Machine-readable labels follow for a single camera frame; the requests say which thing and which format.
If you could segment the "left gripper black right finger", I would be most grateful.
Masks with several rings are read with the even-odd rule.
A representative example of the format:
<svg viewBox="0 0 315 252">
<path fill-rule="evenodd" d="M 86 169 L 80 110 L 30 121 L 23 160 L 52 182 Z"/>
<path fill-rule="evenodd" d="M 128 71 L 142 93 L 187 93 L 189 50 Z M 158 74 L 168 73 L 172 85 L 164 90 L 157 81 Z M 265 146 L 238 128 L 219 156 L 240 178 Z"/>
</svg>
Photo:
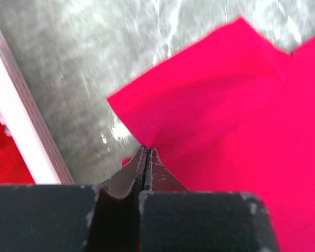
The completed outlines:
<svg viewBox="0 0 315 252">
<path fill-rule="evenodd" d="M 278 251 L 268 209 L 250 193 L 190 192 L 149 149 L 139 195 L 141 251 Z"/>
</svg>

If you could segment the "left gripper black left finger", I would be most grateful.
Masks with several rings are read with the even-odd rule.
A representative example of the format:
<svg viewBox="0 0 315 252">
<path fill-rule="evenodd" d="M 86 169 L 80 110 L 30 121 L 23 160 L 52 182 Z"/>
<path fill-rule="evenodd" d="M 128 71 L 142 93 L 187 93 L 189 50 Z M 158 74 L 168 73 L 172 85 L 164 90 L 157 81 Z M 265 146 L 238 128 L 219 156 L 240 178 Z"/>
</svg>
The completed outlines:
<svg viewBox="0 0 315 252">
<path fill-rule="evenodd" d="M 146 157 L 98 185 L 0 185 L 0 251 L 135 251 Z"/>
</svg>

